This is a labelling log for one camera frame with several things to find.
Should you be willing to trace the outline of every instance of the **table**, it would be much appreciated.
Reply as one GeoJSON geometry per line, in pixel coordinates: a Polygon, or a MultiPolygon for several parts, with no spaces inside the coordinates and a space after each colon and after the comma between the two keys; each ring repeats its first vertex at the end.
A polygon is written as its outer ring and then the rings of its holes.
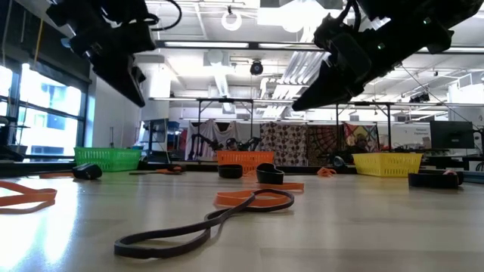
{"type": "Polygon", "coordinates": [[[404,178],[287,176],[287,182],[306,183],[289,211],[235,216],[202,249],[140,261],[114,256],[114,240],[199,221],[214,209],[217,191],[240,190],[241,180],[188,172],[108,173],[101,182],[83,183],[14,181],[59,192],[57,203],[39,212],[0,215],[0,270],[454,272],[484,267],[484,187],[478,184],[464,184],[459,191],[409,190],[404,178]]]}

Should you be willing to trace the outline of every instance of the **wall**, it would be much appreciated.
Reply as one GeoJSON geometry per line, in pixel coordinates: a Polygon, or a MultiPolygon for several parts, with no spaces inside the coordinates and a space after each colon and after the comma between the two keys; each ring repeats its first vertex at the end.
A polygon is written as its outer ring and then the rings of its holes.
{"type": "Polygon", "coordinates": [[[95,78],[88,94],[86,124],[87,147],[109,147],[110,127],[114,129],[114,146],[135,144],[139,129],[140,109],[114,90],[104,80],[95,78]]]}

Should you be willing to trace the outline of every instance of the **green basket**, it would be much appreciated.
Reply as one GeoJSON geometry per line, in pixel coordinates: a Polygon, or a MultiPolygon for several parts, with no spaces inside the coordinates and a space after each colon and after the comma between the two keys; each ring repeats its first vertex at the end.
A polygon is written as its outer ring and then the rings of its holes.
{"type": "Polygon", "coordinates": [[[94,163],[103,172],[119,172],[138,168],[141,150],[123,148],[75,147],[76,164],[94,163]]]}

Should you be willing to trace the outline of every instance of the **black resistance band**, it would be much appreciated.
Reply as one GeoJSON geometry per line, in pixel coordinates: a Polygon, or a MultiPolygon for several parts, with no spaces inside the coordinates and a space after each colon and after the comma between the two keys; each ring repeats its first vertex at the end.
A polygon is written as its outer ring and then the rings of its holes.
{"type": "Polygon", "coordinates": [[[153,230],[125,236],[114,243],[114,254],[123,257],[142,259],[171,258],[183,255],[202,246],[208,239],[210,239],[211,227],[223,224],[225,220],[227,220],[229,217],[237,212],[274,212],[289,208],[293,204],[294,196],[291,193],[273,189],[257,190],[253,192],[253,194],[247,200],[242,202],[240,205],[235,206],[234,208],[221,209],[218,211],[210,212],[208,215],[205,215],[205,218],[200,223],[191,224],[184,227],[174,227],[165,230],[153,230]],[[249,204],[256,200],[256,195],[261,193],[275,193],[282,196],[287,196],[289,198],[289,201],[285,204],[272,207],[249,207],[249,204]],[[132,244],[134,243],[139,243],[146,240],[181,236],[185,234],[196,233],[201,230],[204,230],[201,235],[179,246],[173,246],[163,249],[132,246],[132,244]]]}

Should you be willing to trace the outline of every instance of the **patterned fabric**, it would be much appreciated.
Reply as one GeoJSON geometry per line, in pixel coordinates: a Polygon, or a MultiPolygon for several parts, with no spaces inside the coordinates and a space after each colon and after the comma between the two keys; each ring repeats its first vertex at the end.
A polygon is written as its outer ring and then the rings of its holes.
{"type": "Polygon", "coordinates": [[[376,125],[350,125],[344,123],[345,144],[354,147],[358,138],[365,138],[368,142],[366,150],[370,153],[379,152],[378,128],[376,125]]]}
{"type": "Polygon", "coordinates": [[[306,130],[306,125],[262,124],[260,150],[274,151],[275,165],[306,166],[306,130]]]}
{"type": "Polygon", "coordinates": [[[327,154],[337,148],[337,129],[335,125],[309,125],[306,134],[309,166],[328,164],[327,154]]]}

